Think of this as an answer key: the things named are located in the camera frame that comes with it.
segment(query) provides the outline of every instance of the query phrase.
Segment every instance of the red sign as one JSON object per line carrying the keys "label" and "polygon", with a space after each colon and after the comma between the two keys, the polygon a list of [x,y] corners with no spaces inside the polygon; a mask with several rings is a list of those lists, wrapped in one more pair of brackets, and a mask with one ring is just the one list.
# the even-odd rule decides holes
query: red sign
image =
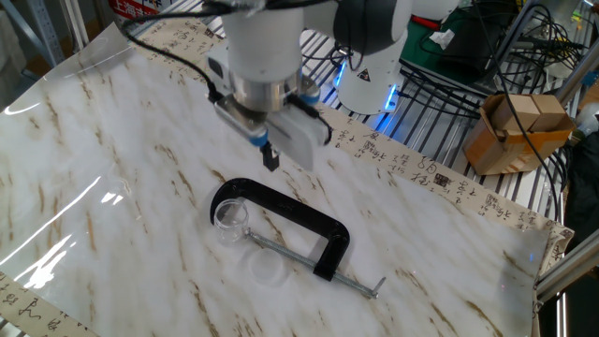
{"label": "red sign", "polygon": [[145,1],[145,3],[148,3],[148,5],[142,5],[135,0],[109,0],[109,5],[114,13],[129,20],[142,15],[158,14],[158,11],[151,7],[153,5],[152,0]]}

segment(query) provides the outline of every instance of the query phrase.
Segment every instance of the clear glass cup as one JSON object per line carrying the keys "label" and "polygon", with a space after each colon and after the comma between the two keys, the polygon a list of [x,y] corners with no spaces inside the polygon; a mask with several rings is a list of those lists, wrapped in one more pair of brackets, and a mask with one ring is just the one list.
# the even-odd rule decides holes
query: clear glass cup
{"label": "clear glass cup", "polygon": [[217,240],[223,245],[231,245],[245,236],[249,214],[242,201],[227,199],[216,207],[214,224]]}

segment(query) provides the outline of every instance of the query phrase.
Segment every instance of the white marble pattern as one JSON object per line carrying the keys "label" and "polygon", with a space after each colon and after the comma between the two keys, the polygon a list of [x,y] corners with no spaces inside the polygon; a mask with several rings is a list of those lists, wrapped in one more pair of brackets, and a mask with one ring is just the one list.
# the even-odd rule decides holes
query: white marble pattern
{"label": "white marble pattern", "polygon": [[[202,84],[132,50],[78,72],[121,50],[110,33],[0,114],[0,271],[101,336],[530,335],[548,232],[492,223],[332,146],[314,172],[283,158],[270,173]],[[257,246],[221,246],[207,215],[240,176],[344,223],[343,272],[386,276],[380,298],[289,261],[283,282],[257,283]],[[318,256],[315,234],[248,206],[255,232]]]}

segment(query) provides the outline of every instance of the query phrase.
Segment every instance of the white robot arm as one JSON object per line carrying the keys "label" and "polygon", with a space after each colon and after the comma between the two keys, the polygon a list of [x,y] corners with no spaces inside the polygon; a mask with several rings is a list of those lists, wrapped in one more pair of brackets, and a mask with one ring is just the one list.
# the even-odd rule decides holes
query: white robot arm
{"label": "white robot arm", "polygon": [[[266,8],[263,0],[227,3],[237,10],[222,18],[226,43],[207,53],[211,79],[224,95],[214,102],[217,114],[260,148],[270,170],[278,167],[278,153],[312,169],[314,152],[329,142],[330,129],[304,103],[317,101],[319,90],[301,74],[301,32],[310,28],[335,38],[362,53],[362,67],[371,67],[370,76],[384,70],[394,81],[402,49],[398,41],[410,20],[413,1],[314,0],[316,5],[290,9],[279,7],[293,0],[270,0]],[[381,63],[383,59],[395,65],[389,67]]]}

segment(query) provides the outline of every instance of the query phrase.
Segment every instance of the brown cardboard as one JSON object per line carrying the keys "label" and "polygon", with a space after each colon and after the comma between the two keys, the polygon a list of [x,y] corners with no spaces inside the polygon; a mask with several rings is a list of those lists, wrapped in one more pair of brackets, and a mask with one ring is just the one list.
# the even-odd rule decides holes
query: brown cardboard
{"label": "brown cardboard", "polygon": [[[519,131],[498,131],[488,116],[504,102],[504,95],[490,96],[479,109],[481,118],[464,141],[466,158],[479,175],[524,172],[538,168],[541,163]],[[547,158],[562,147],[575,128],[564,118],[552,132],[527,133],[542,158]]]}
{"label": "brown cardboard", "polygon": [[540,115],[529,131],[553,131],[564,118],[569,118],[554,95],[532,95],[531,98]]}
{"label": "brown cardboard", "polygon": [[578,109],[582,110],[582,108],[589,103],[599,103],[599,81],[596,81],[595,84],[589,88],[587,94],[584,95],[582,102],[578,104]]}
{"label": "brown cardboard", "polygon": [[[510,95],[509,98],[514,105],[522,127],[528,130],[540,116],[533,99],[526,95]],[[520,130],[506,99],[503,99],[497,109],[491,113],[490,123],[498,130]]]}

